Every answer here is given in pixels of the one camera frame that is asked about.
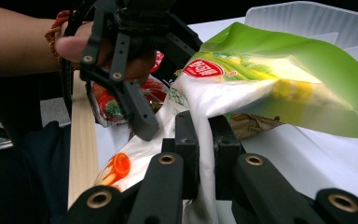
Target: plastic bag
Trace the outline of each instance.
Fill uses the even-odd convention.
[[[358,62],[328,43],[235,22],[205,42],[172,84],[156,114],[160,130],[134,136],[119,152],[131,161],[114,183],[125,190],[145,175],[174,117],[189,110],[200,143],[198,198],[184,202],[183,223],[217,223],[213,136],[208,118],[245,113],[320,132],[358,137]],[[102,170],[96,180],[104,179]]]

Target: beaded bracelet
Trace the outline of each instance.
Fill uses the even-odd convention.
[[[64,22],[69,20],[70,10],[63,10],[61,11],[56,18],[56,21],[51,26],[51,29],[45,34],[45,38],[48,41],[48,47],[50,48],[51,53],[54,57],[57,58],[58,63],[60,63],[61,55],[57,53],[55,50],[55,34],[59,32],[62,28]]]

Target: person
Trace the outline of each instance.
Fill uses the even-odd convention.
[[[42,127],[40,111],[27,113],[39,107],[39,83],[60,70],[45,38],[53,22],[0,7],[0,121],[13,140],[13,147],[0,150],[0,223],[58,223],[66,212],[70,126],[52,121]],[[84,22],[74,36],[63,36],[65,22],[55,34],[55,50],[74,66],[92,24]],[[113,49],[103,42],[98,64],[110,64]],[[127,80],[145,83],[155,53],[128,61]]]

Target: red bracelet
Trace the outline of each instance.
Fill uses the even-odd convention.
[[[55,50],[55,34],[61,30],[62,24],[69,20],[70,10],[61,11],[56,18],[56,21],[51,26],[51,29],[45,34],[45,38],[48,41],[48,47],[50,48],[51,53],[54,57],[57,58],[60,63],[61,55]]]

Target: green plastic bag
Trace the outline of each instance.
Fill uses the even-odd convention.
[[[206,41],[184,71],[225,82],[271,81],[263,98],[238,111],[358,138],[358,62],[335,45],[235,22]]]

